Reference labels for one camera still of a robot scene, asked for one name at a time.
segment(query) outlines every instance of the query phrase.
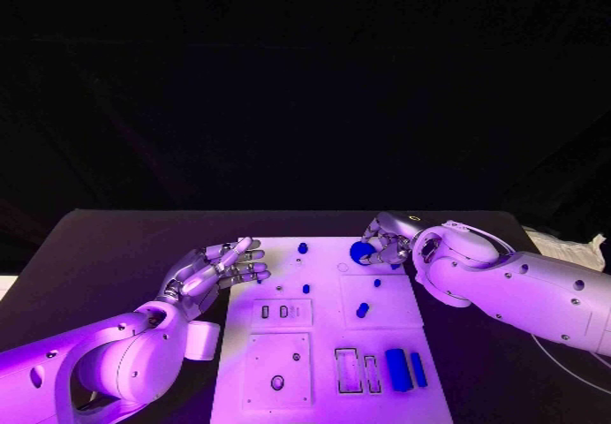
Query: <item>black table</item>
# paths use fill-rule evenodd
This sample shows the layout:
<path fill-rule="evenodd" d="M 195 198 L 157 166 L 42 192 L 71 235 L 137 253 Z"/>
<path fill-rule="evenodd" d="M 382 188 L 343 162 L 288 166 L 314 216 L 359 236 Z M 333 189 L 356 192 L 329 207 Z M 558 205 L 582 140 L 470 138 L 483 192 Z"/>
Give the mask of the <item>black table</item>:
<path fill-rule="evenodd" d="M 464 222 L 538 252 L 505 212 L 415 212 Z M 81 327 L 153 300 L 173 262 L 195 246 L 252 237 L 360 236 L 376 212 L 143 212 L 77 210 L 45 241 L 0 302 L 0 351 Z M 414 275 L 408 265 L 407 271 Z M 530 335 L 476 306 L 445 306 L 414 284 L 432 358 L 456 423 L 611 420 L 611 397 L 551 362 Z M 224 324 L 229 292 L 202 320 Z M 587 353 L 545 343 L 571 370 L 604 387 L 611 371 Z M 221 343 L 212 362 L 185 361 L 162 399 L 124 422 L 202 423 L 211 418 Z"/>

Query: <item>robotic arm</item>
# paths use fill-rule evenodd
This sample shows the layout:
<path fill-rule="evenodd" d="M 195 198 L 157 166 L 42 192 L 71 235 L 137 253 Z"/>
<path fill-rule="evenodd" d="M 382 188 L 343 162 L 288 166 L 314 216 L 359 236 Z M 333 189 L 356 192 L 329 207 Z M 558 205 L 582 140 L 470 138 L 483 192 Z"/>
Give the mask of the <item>robotic arm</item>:
<path fill-rule="evenodd" d="M 105 424 L 140 411 L 169 390 L 182 359 L 213 358 L 219 326 L 193 319 L 224 288 L 270 277 L 265 263 L 249 262 L 264 257 L 260 245 L 242 238 L 192 250 L 136 312 L 0 353 L 0 422 Z M 72 372 L 94 393 L 79 409 Z"/>
<path fill-rule="evenodd" d="M 379 251 L 368 243 L 375 236 Z M 388 212 L 376 216 L 358 245 L 355 250 L 369 252 L 360 256 L 362 265 L 402 263 L 411 253 L 415 279 L 447 305 L 468 307 L 474 303 L 496 320 L 535 336 L 611 355 L 607 274 L 516 252 L 503 240 L 468 225 L 448 221 L 430 226 L 417 216 Z"/>

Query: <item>dark background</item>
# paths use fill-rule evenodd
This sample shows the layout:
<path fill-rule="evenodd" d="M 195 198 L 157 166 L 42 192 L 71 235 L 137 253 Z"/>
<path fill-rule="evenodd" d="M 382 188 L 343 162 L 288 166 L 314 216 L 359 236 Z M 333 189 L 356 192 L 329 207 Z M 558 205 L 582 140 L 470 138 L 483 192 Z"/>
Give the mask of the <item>dark background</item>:
<path fill-rule="evenodd" d="M 75 208 L 611 206 L 611 5 L 0 6 L 0 271 Z"/>

